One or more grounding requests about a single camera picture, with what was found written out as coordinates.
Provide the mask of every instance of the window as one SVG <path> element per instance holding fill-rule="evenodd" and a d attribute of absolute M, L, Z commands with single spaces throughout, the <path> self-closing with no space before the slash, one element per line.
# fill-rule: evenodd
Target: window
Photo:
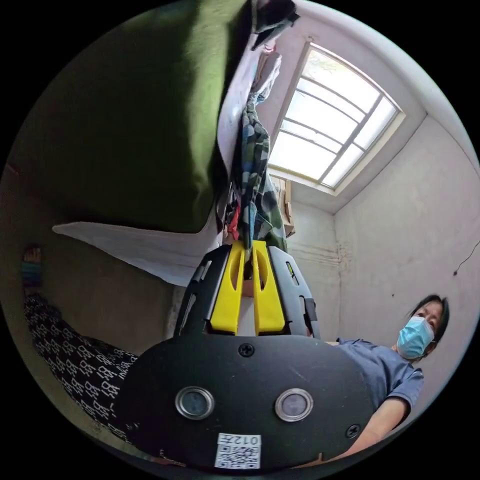
<path fill-rule="evenodd" d="M 334 190 L 399 111 L 362 73 L 310 44 L 269 164 Z"/>

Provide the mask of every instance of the cable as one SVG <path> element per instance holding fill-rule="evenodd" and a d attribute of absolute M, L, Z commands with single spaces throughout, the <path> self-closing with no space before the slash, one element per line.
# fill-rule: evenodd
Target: cable
<path fill-rule="evenodd" d="M 464 264 L 473 254 L 474 254 L 474 251 L 475 249 L 480 245 L 480 240 L 476 243 L 476 245 L 473 247 L 473 250 L 471 251 L 471 254 L 458 266 L 458 268 L 453 272 L 453 276 L 455 277 L 458 272 L 459 272 L 459 269 L 460 267 L 462 266 L 462 264 Z"/>

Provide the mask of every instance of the screw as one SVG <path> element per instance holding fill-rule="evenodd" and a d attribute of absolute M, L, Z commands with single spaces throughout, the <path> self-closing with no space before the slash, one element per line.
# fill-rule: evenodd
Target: screw
<path fill-rule="evenodd" d="M 250 343 L 242 343 L 238 347 L 238 353 L 242 357 L 251 357 L 254 354 L 254 351 L 255 351 L 254 346 L 250 345 Z"/>
<path fill-rule="evenodd" d="M 351 425 L 346 429 L 345 436 L 348 439 L 353 439 L 355 438 L 360 431 L 360 425 Z"/>

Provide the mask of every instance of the leg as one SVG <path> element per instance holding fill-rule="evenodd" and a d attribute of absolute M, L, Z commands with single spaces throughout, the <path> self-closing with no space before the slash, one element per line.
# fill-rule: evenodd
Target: leg
<path fill-rule="evenodd" d="M 70 397 L 114 435 L 129 441 L 130 425 L 116 422 L 113 403 L 129 366 L 137 359 L 108 344 L 106 355 L 78 334 L 60 311 L 41 295 L 41 254 L 38 247 L 25 251 L 21 266 L 25 317 L 38 353 Z"/>

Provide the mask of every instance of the qr code sticker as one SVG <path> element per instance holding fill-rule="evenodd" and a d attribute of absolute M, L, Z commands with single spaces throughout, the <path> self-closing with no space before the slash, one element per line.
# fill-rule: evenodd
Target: qr code sticker
<path fill-rule="evenodd" d="M 259 469 L 260 442 L 259 435 L 228 435 L 221 433 L 218 437 L 215 467 L 234 470 Z"/>

